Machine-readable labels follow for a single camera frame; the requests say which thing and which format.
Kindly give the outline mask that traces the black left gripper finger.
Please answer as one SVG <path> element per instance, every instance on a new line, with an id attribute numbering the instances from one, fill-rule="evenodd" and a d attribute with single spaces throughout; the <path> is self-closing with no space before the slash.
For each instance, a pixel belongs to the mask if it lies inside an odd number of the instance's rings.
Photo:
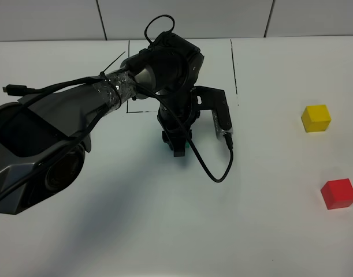
<path id="1" fill-rule="evenodd" d="M 174 157 L 185 156 L 185 144 L 187 140 L 184 135 L 176 135 L 173 137 L 173 153 Z"/>
<path id="2" fill-rule="evenodd" d="M 169 146 L 169 148 L 170 148 L 172 151 L 174 150 L 174 149 L 173 149 L 173 144 L 172 144 L 172 142 L 170 141 L 167 132 L 164 131 L 164 130 L 162 131 L 162 140 L 163 140 L 164 143 L 166 143 L 166 144 Z"/>

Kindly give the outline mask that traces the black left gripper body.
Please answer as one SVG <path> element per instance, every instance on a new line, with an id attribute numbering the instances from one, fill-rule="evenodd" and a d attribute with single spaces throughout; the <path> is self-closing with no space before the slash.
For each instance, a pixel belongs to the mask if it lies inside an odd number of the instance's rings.
<path id="1" fill-rule="evenodd" d="M 167 107 L 169 107 L 184 124 L 184 127 L 189 131 L 190 138 L 192 138 L 191 125 L 200 116 L 200 112 L 194 109 L 197 104 L 195 90 L 196 87 L 192 86 L 191 88 L 180 88 L 177 91 L 172 91 L 170 88 L 164 88 L 159 91 L 160 96 L 162 96 L 166 103 L 166 107 L 162 103 L 160 104 L 157 115 L 158 121 L 163 128 L 163 139 L 184 137 L 183 131 L 172 115 L 167 111 Z"/>

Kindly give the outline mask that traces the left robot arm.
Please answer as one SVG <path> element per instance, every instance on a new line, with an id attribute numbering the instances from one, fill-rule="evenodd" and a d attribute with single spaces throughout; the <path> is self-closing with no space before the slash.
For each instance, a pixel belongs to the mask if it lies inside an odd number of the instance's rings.
<path id="1" fill-rule="evenodd" d="M 93 128 L 129 99 L 161 98 L 163 132 L 179 132 L 179 123 L 189 129 L 203 60 L 197 46 L 167 31 L 113 72 L 42 89 L 6 86 L 18 101 L 0 106 L 0 214 L 19 214 L 71 185 Z"/>

